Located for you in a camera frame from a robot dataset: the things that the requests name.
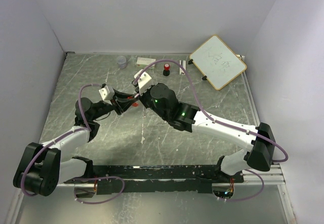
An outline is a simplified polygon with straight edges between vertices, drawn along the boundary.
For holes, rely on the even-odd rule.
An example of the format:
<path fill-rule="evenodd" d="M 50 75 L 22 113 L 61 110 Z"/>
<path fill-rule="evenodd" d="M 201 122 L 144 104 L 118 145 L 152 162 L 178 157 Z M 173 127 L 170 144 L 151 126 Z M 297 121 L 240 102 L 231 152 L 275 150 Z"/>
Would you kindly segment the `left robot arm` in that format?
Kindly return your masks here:
<path fill-rule="evenodd" d="M 78 156 L 64 160 L 64 157 L 94 139 L 100 127 L 98 118 L 112 111 L 122 114 L 138 100 L 138 94 L 122 93 L 107 86 L 99 89 L 99 93 L 102 99 L 96 103 L 86 97 L 78 98 L 75 124 L 69 131 L 43 144 L 26 146 L 13 178 L 14 187 L 28 196 L 48 196 L 58 184 L 74 178 L 82 183 L 93 180 L 92 160 Z"/>

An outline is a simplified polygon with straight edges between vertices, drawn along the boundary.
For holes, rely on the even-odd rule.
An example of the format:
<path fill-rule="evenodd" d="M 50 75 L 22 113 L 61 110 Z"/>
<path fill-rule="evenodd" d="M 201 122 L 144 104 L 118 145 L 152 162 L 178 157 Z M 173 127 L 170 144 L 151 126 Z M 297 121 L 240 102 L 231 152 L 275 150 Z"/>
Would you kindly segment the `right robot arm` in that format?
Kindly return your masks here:
<path fill-rule="evenodd" d="M 165 84 L 139 87 L 135 91 L 145 108 L 154 111 L 162 120 L 179 131 L 204 133 L 228 140 L 240 147 L 240 151 L 222 156 L 217 162 L 215 178 L 228 181 L 236 173 L 252 168 L 268 172 L 272 164 L 274 140 L 271 127 L 239 124 L 212 114 L 203 114 L 199 107 L 178 101 L 175 92 Z"/>

